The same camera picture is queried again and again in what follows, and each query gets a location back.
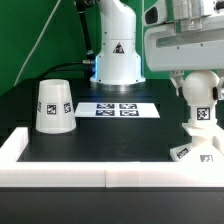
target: metal bracket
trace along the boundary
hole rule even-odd
[[[184,71],[171,71],[170,80],[176,88],[176,94],[179,97],[183,97],[182,87],[184,84]]]

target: white plastic housing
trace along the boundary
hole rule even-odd
[[[146,62],[151,71],[223,69],[224,15],[203,19],[202,30],[175,33],[174,24],[145,33]]]
[[[135,50],[136,15],[120,0],[98,2],[102,24],[102,48],[96,57],[92,82],[130,85],[141,77],[141,58]]]
[[[211,71],[196,71],[185,79],[183,94],[191,107],[189,124],[193,127],[205,128],[216,124],[217,101],[213,99],[213,88],[218,82],[218,76]]]

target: black table surface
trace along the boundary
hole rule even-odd
[[[0,144],[16,127],[28,127],[30,143],[18,162],[172,162],[169,150],[189,143],[181,124],[189,107],[169,80],[147,80],[127,93],[70,81],[79,102],[154,103],[159,119],[77,118],[69,133],[35,130],[38,80],[28,79],[0,97]],[[224,104],[217,105],[224,127]],[[223,223],[223,188],[0,188],[0,223]]]

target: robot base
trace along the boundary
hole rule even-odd
[[[182,145],[171,149],[170,156],[174,162],[224,162],[223,154],[212,145],[207,147]]]
[[[224,131],[217,125],[209,129],[182,124],[192,142],[170,150],[175,162],[224,162]]]
[[[145,78],[142,77],[139,82],[134,84],[128,85],[111,85],[111,84],[104,84],[100,82],[96,82],[94,79],[90,80],[90,87],[95,89],[101,89],[105,91],[116,91],[116,92],[128,92],[139,88],[145,87]]]

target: cable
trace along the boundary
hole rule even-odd
[[[54,16],[56,10],[58,9],[58,6],[60,5],[60,3],[61,3],[61,0],[58,0],[58,2],[56,3],[56,5],[55,5],[53,11],[51,12],[51,14],[50,14],[50,16],[49,16],[49,18],[48,18],[46,24],[44,25],[44,28],[43,28],[43,30],[41,31],[40,36],[38,37],[38,39],[37,39],[37,41],[36,41],[36,43],[35,43],[33,49],[32,49],[31,52],[29,53],[29,55],[28,55],[27,59],[25,60],[25,62],[24,62],[24,64],[23,64],[22,68],[20,69],[19,74],[18,74],[18,76],[17,76],[17,78],[16,78],[16,81],[15,81],[15,83],[14,83],[14,86],[16,86],[16,85],[18,84],[19,79],[21,78],[22,73],[23,73],[23,71],[24,71],[26,65],[28,64],[28,62],[29,62],[30,58],[32,57],[34,51],[36,50],[38,44],[40,43],[40,41],[41,41],[41,39],[42,39],[42,37],[43,37],[43,35],[44,35],[44,33],[45,33],[45,31],[46,31],[46,29],[47,29],[49,23],[51,22],[51,19],[52,19],[52,17]]]
[[[63,68],[63,67],[68,67],[71,65],[82,65],[82,62],[68,62],[60,65],[56,65],[54,67],[49,68],[47,71],[43,72],[38,76],[39,79],[43,79],[48,73],[53,72],[53,71],[58,71],[58,68]]]

